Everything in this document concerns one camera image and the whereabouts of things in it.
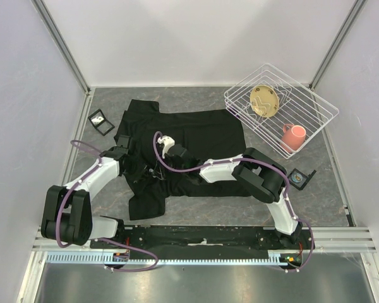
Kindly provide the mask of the black t-shirt garment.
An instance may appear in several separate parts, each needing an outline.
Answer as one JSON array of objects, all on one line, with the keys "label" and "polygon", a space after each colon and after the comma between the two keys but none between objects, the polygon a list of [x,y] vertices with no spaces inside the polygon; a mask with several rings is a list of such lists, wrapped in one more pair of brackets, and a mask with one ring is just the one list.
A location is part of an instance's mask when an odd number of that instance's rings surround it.
[{"label": "black t-shirt garment", "polygon": [[169,196],[248,197],[237,181],[207,183],[190,174],[177,174],[159,164],[153,150],[154,134],[160,131],[187,149],[194,160],[189,168],[206,160],[228,158],[246,150],[243,127],[224,109],[201,112],[161,113],[156,101],[132,100],[122,116],[117,136],[129,136],[135,148],[132,160],[140,177],[126,175],[134,195],[129,199],[130,220],[160,217]]}]

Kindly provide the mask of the white portrait round brooch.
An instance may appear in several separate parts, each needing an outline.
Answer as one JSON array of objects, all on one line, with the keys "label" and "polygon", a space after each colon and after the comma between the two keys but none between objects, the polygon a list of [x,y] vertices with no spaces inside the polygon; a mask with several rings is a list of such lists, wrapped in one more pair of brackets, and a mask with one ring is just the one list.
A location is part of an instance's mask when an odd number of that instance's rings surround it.
[{"label": "white portrait round brooch", "polygon": [[301,182],[301,180],[302,180],[302,178],[297,174],[292,175],[291,179],[293,182]]}]

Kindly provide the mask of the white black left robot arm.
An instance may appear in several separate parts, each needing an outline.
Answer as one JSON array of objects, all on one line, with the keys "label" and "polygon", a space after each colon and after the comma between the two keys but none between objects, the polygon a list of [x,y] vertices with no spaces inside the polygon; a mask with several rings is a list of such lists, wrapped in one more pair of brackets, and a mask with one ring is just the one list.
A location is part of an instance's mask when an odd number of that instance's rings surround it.
[{"label": "white black left robot arm", "polygon": [[78,140],[71,144],[80,149],[87,147],[96,160],[75,180],[47,190],[40,233],[62,248],[71,244],[82,246],[99,238],[112,248],[119,248],[126,241],[125,231],[118,228],[117,219],[92,215],[91,200],[115,178],[140,175],[144,166],[135,161],[136,142],[130,136],[120,135],[116,146],[106,151]]}]

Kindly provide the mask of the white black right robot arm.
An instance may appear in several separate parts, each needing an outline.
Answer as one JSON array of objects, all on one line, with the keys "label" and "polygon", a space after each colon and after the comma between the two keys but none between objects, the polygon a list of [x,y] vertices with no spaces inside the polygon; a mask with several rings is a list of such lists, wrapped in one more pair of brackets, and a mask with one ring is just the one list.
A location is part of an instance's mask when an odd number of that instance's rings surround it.
[{"label": "white black right robot arm", "polygon": [[303,224],[289,200],[286,170],[254,148],[225,159],[199,160],[181,145],[163,148],[163,159],[173,172],[199,184],[234,181],[249,195],[265,203],[273,220],[278,244],[286,249],[299,242]]}]

